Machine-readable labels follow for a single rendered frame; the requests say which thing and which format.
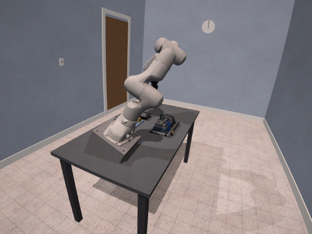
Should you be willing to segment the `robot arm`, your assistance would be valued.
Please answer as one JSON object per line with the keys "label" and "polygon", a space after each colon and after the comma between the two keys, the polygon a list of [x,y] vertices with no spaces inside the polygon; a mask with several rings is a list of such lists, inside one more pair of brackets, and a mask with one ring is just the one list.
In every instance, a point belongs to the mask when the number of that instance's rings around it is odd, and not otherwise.
{"label": "robot arm", "polygon": [[160,38],[154,48],[156,54],[144,64],[144,72],[129,76],[124,82],[126,91],[139,102],[128,102],[120,116],[103,132],[104,137],[116,146],[133,139],[136,123],[145,110],[157,108],[162,104],[163,95],[148,83],[162,81],[172,64],[179,66],[186,59],[186,53],[176,41]]}

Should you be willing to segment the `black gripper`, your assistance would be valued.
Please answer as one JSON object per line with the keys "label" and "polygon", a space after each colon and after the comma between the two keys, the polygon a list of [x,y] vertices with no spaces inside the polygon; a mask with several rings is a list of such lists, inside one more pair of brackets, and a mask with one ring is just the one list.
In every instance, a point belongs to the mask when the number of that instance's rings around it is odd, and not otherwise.
{"label": "black gripper", "polygon": [[157,85],[157,83],[158,83],[158,81],[151,81],[150,82],[151,83],[151,86],[153,86],[154,88],[158,88],[158,85]]}

